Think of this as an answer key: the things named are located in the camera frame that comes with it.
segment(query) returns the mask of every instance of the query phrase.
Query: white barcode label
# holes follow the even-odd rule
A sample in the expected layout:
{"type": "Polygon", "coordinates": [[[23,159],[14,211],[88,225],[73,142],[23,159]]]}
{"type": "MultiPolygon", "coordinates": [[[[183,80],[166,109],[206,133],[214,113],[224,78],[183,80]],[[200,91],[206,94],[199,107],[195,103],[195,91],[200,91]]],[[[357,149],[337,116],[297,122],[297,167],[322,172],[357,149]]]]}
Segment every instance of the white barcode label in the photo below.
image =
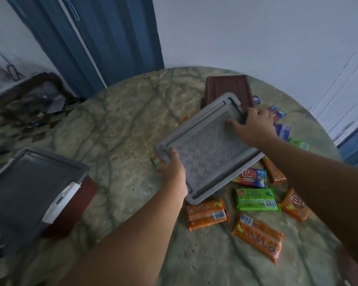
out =
{"type": "Polygon", "coordinates": [[[277,203],[275,200],[265,200],[265,205],[267,208],[277,208],[277,203]]]}
{"type": "Polygon", "coordinates": [[[240,222],[246,223],[247,225],[252,226],[253,219],[246,215],[240,216],[240,222]]]}
{"type": "Polygon", "coordinates": [[[218,211],[216,213],[213,213],[213,217],[215,220],[220,220],[220,219],[223,219],[223,218],[226,218],[226,213],[223,211],[218,211]]]}

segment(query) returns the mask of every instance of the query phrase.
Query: white wall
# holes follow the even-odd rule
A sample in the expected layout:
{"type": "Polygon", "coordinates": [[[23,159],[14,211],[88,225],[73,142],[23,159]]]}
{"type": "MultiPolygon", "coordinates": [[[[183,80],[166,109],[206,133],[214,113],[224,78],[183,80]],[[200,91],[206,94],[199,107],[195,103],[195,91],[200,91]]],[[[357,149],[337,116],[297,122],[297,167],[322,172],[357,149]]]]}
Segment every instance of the white wall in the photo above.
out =
{"type": "MultiPolygon", "coordinates": [[[[48,72],[54,72],[61,77],[30,30],[6,0],[0,0],[0,52],[42,66],[48,72]]],[[[73,92],[65,81],[64,85],[73,92]]]]}
{"type": "Polygon", "coordinates": [[[344,117],[355,107],[351,101],[358,103],[358,86],[347,84],[358,84],[358,0],[153,3],[166,68],[212,66],[246,73],[299,101],[333,139],[348,128],[344,117]],[[329,105],[332,100],[339,106],[329,105]]]}

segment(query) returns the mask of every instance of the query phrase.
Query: orange packet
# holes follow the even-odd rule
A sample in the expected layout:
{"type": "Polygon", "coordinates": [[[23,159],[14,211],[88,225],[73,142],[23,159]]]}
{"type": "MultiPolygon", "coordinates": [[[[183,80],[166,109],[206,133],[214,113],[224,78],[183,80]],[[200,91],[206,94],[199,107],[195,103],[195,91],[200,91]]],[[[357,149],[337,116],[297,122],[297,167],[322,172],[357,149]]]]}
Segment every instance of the orange packet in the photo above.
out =
{"type": "Polygon", "coordinates": [[[186,206],[184,213],[190,231],[229,220],[229,216],[221,199],[186,206]]]}
{"type": "Polygon", "coordinates": [[[274,163],[272,163],[272,161],[268,157],[263,157],[261,159],[261,162],[263,163],[264,168],[269,173],[272,184],[275,185],[286,181],[286,177],[284,176],[284,174],[280,172],[280,170],[274,165],[274,163]]]}
{"type": "Polygon", "coordinates": [[[240,212],[237,216],[233,235],[247,242],[267,256],[277,265],[284,235],[269,227],[263,221],[256,220],[240,212]]]}
{"type": "Polygon", "coordinates": [[[284,200],[280,203],[280,207],[288,215],[293,216],[298,221],[306,221],[310,209],[301,200],[300,196],[294,191],[292,187],[289,188],[289,192],[286,194],[284,200]]]}

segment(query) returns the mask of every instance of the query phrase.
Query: green marble tabletop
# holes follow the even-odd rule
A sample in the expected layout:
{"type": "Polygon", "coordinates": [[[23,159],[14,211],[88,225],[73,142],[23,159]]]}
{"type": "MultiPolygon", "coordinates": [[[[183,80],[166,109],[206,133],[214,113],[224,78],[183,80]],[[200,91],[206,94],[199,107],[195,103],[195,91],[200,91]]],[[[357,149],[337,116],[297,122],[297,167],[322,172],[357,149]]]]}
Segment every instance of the green marble tabletop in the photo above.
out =
{"type": "MultiPolygon", "coordinates": [[[[55,284],[77,259],[142,207],[161,186],[149,160],[154,144],[185,115],[200,110],[207,76],[233,74],[237,72],[183,67],[135,76],[82,103],[34,144],[89,165],[100,191],[67,239],[41,239],[8,259],[12,280],[20,285],[45,280],[55,284]]],[[[261,106],[277,105],[287,113],[280,123],[291,125],[292,137],[310,144],[315,153],[340,159],[325,130],[297,101],[253,77],[249,82],[261,106]]],[[[339,242],[314,214],[300,223],[283,212],[253,213],[285,236],[276,266],[232,235],[232,187],[229,183],[216,193],[231,213],[229,222],[190,232],[183,213],[179,215],[158,285],[336,285],[339,242]]],[[[277,197],[285,191],[285,185],[276,187],[277,197]]]]}

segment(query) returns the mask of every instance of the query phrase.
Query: brown box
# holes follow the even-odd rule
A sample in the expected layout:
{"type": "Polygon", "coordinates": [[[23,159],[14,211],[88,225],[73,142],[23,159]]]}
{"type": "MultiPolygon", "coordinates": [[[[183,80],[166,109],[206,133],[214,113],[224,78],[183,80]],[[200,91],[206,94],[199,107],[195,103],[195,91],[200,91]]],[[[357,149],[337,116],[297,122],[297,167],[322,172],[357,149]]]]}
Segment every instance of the brown box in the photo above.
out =
{"type": "Polygon", "coordinates": [[[237,96],[243,110],[255,107],[247,75],[208,76],[200,107],[205,107],[226,92],[237,96]]]}

